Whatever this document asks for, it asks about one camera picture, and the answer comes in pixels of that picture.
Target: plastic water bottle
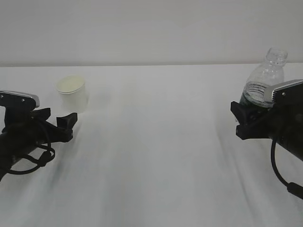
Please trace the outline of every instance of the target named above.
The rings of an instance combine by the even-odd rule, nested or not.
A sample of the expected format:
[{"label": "plastic water bottle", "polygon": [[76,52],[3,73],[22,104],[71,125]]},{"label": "plastic water bottle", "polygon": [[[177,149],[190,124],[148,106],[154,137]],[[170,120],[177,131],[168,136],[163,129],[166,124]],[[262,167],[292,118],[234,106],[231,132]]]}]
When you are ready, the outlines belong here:
[{"label": "plastic water bottle", "polygon": [[270,48],[264,62],[247,79],[240,104],[271,108],[273,103],[264,101],[264,91],[267,87],[284,82],[283,66],[286,64],[286,59],[286,51]]}]

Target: paper cup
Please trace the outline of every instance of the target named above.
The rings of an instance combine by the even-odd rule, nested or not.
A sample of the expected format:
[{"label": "paper cup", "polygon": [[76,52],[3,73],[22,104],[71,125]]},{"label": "paper cup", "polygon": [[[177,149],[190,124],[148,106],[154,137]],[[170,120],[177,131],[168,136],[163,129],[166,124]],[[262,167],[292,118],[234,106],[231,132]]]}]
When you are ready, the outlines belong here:
[{"label": "paper cup", "polygon": [[63,100],[63,107],[70,112],[82,113],[87,106],[85,80],[80,76],[68,76],[58,81],[57,91]]}]

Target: silver metal plate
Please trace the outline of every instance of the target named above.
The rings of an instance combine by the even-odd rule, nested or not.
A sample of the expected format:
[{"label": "silver metal plate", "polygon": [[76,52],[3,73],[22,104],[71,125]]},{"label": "silver metal plate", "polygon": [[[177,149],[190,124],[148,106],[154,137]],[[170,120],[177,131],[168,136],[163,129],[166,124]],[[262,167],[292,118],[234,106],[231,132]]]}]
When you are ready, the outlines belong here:
[{"label": "silver metal plate", "polygon": [[274,86],[267,87],[264,91],[265,102],[276,102],[276,93],[284,88],[292,87],[303,83],[303,79],[294,79]]},{"label": "silver metal plate", "polygon": [[14,96],[21,96],[21,97],[26,97],[26,98],[32,98],[36,102],[36,108],[40,106],[40,100],[39,97],[36,95],[32,95],[29,93],[24,93],[24,92],[19,92],[19,91],[0,91],[1,93],[4,94],[9,94],[9,95],[14,95]]}]

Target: white tablecloth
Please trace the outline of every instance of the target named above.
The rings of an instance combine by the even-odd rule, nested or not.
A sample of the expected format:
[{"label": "white tablecloth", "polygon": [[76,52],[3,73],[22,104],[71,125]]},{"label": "white tablecloth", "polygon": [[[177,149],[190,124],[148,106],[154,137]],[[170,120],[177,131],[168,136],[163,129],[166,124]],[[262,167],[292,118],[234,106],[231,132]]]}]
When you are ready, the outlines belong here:
[{"label": "white tablecloth", "polygon": [[[52,123],[68,114],[58,79],[82,75],[89,91],[74,139],[53,145],[55,160],[0,182],[0,226],[302,226],[303,201],[274,175],[270,140],[235,136],[230,102],[255,67],[0,68],[0,88],[38,95]],[[285,67],[286,80],[302,74],[303,64]],[[288,181],[303,184],[299,159],[282,148],[276,158]]]}]

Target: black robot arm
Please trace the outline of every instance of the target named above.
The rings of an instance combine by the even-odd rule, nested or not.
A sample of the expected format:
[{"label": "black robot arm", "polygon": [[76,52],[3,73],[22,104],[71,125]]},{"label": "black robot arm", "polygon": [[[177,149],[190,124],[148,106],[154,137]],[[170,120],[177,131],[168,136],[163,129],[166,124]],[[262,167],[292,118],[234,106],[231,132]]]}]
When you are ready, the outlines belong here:
[{"label": "black robot arm", "polygon": [[273,108],[231,103],[239,125],[236,135],[246,139],[272,139],[271,163],[278,179],[295,196],[303,199],[303,187],[288,183],[280,175],[275,161],[276,143],[303,160],[303,80],[288,81],[267,89]]},{"label": "black robot arm", "polygon": [[[6,107],[5,128],[0,134],[0,180],[6,173],[28,174],[45,166],[55,156],[51,143],[72,139],[72,128],[77,122],[76,113],[57,117],[57,126],[54,126],[46,121],[51,115],[50,108],[34,110],[39,106],[37,96],[0,91],[0,105]],[[39,159],[28,155],[36,148],[45,150]],[[24,171],[12,170],[11,167],[23,158],[36,166]]]}]

